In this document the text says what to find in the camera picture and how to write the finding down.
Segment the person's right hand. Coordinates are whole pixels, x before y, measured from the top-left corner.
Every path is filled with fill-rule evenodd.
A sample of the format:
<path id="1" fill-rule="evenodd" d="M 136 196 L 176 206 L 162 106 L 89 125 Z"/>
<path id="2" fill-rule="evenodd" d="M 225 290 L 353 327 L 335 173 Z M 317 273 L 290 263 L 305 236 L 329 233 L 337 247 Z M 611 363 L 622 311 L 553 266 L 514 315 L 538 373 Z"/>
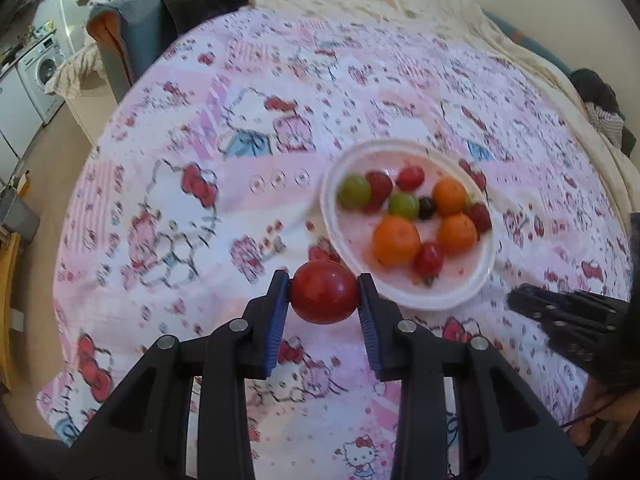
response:
<path id="1" fill-rule="evenodd" d="M 588 443 L 597 420 L 612 422 L 614 432 L 602 450 L 604 456 L 612 455 L 639 413 L 639 398 L 638 389 L 622 396 L 613 396 L 605 386 L 590 377 L 578 406 L 579 420 L 568 430 L 570 440 L 576 446 L 584 446 Z"/>

